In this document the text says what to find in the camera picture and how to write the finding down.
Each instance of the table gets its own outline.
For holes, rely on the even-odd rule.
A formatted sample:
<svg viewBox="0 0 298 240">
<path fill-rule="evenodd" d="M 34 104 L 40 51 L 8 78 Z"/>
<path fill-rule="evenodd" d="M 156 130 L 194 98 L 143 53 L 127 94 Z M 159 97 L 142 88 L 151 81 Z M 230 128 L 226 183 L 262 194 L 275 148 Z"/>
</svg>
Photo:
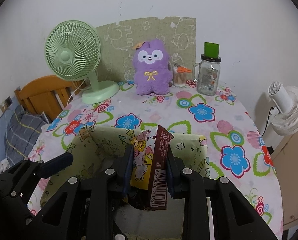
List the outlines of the table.
<svg viewBox="0 0 298 240">
<path fill-rule="evenodd" d="M 170 87 L 167 95 L 139 96 L 133 82 L 118 85 L 120 91 L 100 104 L 86 105 L 75 97 L 42 133 L 30 160 L 48 161 L 62 154 L 84 125 L 146 130 L 159 124 L 170 132 L 204 135 L 209 164 L 205 176 L 228 177 L 282 239 L 282 199 L 273 162 L 254 122 L 227 85 L 220 84 L 213 97 L 198 94 L 194 81 L 184 88 Z M 28 204 L 33 214 L 40 209 L 39 195 L 47 183 L 39 182 Z"/>
</svg>

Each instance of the black cable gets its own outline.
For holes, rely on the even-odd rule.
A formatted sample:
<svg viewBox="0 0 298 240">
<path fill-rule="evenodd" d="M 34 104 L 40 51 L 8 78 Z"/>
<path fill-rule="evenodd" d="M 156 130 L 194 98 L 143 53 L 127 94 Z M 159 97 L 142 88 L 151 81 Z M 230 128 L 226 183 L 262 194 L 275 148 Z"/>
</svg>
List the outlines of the black cable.
<svg viewBox="0 0 298 240">
<path fill-rule="evenodd" d="M 268 119 L 267 119 L 267 121 L 266 121 L 266 125 L 265 125 L 265 128 L 264 128 L 264 132 L 263 132 L 263 134 L 262 134 L 262 137 L 263 137 L 263 135 L 264 135 L 264 133 L 265 133 L 265 131 L 266 131 L 266 128 L 268 127 L 269 117 L 270 117 L 271 111 L 272 111 L 273 109 L 274 109 L 274 107 L 271 107 L 270 110 L 269 110 Z"/>
</svg>

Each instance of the barcode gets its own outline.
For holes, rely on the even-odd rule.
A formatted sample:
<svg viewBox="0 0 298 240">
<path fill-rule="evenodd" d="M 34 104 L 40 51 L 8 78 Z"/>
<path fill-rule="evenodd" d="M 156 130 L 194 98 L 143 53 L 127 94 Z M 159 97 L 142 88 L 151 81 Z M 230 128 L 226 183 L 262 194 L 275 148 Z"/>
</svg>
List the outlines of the barcode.
<svg viewBox="0 0 298 240">
<path fill-rule="evenodd" d="M 167 178 L 165 170 L 156 169 L 150 198 L 151 207 L 165 206 L 167 197 Z"/>
</svg>

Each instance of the purple plush toy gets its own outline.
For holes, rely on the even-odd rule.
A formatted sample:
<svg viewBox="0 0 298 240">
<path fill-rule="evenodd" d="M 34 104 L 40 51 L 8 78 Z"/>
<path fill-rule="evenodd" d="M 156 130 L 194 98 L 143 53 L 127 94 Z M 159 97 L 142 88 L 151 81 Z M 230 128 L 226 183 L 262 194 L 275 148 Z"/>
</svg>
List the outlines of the purple plush toy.
<svg viewBox="0 0 298 240">
<path fill-rule="evenodd" d="M 168 70 L 169 55 L 161 40 L 146 41 L 133 57 L 138 95 L 169 93 L 172 73 Z"/>
</svg>

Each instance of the yellow bow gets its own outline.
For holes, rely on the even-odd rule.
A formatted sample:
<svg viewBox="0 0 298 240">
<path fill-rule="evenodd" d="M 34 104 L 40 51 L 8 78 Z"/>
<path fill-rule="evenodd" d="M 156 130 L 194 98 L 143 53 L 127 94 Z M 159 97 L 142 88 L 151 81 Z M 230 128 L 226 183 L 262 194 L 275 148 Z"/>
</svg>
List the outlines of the yellow bow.
<svg viewBox="0 0 298 240">
<path fill-rule="evenodd" d="M 152 71 L 152 72 L 145 72 L 145 76 L 149 76 L 148 77 L 148 79 L 147 79 L 147 81 L 149 81 L 150 80 L 150 78 L 152 78 L 153 80 L 155 80 L 154 79 L 154 77 L 153 77 L 153 75 L 158 75 L 158 72 L 157 71 Z"/>
</svg>

